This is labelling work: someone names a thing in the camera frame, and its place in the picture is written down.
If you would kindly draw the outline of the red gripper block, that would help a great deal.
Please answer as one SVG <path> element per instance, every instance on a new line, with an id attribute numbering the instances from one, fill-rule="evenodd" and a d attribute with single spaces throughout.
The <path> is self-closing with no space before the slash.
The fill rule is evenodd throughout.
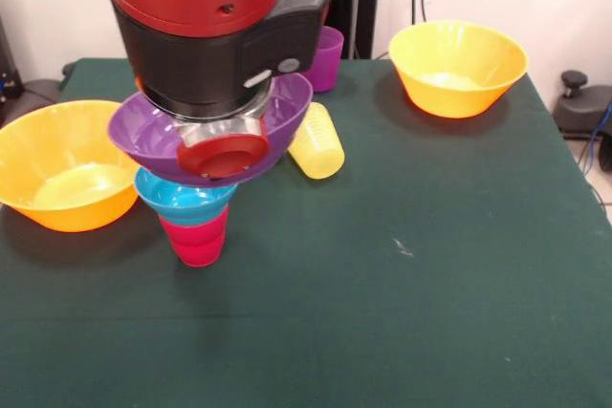
<path id="1" fill-rule="evenodd" d="M 234 134 L 203 140 L 193 146 L 181 143 L 177 160 L 187 173 L 209 179 L 225 179 L 246 172 L 269 152 L 260 135 Z"/>

